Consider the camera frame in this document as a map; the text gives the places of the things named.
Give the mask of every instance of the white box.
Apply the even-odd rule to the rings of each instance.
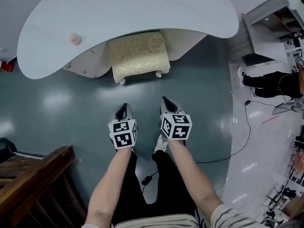
[[[190,115],[163,114],[161,130],[169,139],[187,140],[191,131]]]
[[[134,147],[137,139],[136,121],[129,120],[118,123],[110,123],[110,137],[115,149]]]

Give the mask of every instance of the curved white desk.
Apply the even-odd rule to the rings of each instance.
[[[238,31],[238,17],[229,0],[42,0],[21,31],[19,66],[27,77],[43,78],[96,45],[153,29],[167,29],[168,38],[183,30],[181,38],[229,38]],[[73,32],[82,37],[78,46],[69,41]]]

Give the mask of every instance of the green floor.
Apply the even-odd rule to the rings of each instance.
[[[154,73],[128,77],[124,86],[114,83],[112,71],[90,79],[59,70],[40,80],[26,78],[15,68],[0,72],[0,137],[20,151],[49,154],[72,144],[81,164],[71,168],[76,187],[87,204],[115,149],[108,135],[112,111],[131,105],[139,131],[136,143],[141,181],[156,171],[151,154],[159,130],[161,96],[177,101],[191,115],[193,127],[187,147],[196,161],[229,156],[231,150],[232,96],[224,40],[206,37],[176,62],[162,78]],[[221,193],[229,161],[201,164]],[[145,188],[147,202],[156,199],[157,175]]]

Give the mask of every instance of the person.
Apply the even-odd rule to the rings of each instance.
[[[252,97],[272,98],[277,95],[286,95],[292,99],[304,95],[304,70],[302,58],[296,60],[298,71],[287,74],[274,72],[261,77],[250,77],[244,72],[243,67],[237,69],[237,76],[241,86],[252,87]]]
[[[166,153],[169,146],[176,165]],[[194,228],[195,209],[213,228],[261,228],[256,220],[231,209],[217,196],[181,141],[158,138],[152,155],[159,179],[156,202],[147,204],[135,175],[136,154],[117,151],[91,196],[83,228]]]

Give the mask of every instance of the glossy floor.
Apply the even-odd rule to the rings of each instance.
[[[244,106],[246,100],[271,105],[284,102],[282,96],[270,99],[252,98],[251,88],[241,87],[239,84],[237,67],[243,65],[241,61],[230,64],[233,90],[231,153],[239,151],[248,138],[249,127]],[[250,76],[262,76],[275,71],[290,73],[291,68],[282,63],[245,68],[245,72]],[[302,114],[286,112],[272,115],[272,106],[254,102],[246,108],[251,126],[250,139],[243,151],[232,156],[230,160],[222,198],[232,207],[259,219],[267,210],[267,207],[262,206],[266,195],[273,191],[273,187],[280,188],[286,183],[287,164],[292,151],[289,141],[293,134],[300,133]]]
[[[128,77],[124,86],[114,83],[112,72],[90,79],[59,70],[39,80],[23,76],[18,67],[0,72],[0,137],[20,151],[49,154],[72,144],[81,164],[71,168],[76,187],[87,204],[89,197],[115,155],[108,135],[112,111],[121,103],[131,105],[139,131],[136,174],[139,180],[156,171],[151,159],[159,131],[160,98],[177,101],[192,117],[187,147],[196,161],[229,156],[232,96],[224,40],[206,37],[176,62],[162,78],[154,73]],[[201,164],[219,194],[229,161]],[[157,193],[157,175],[145,188],[148,203]]]

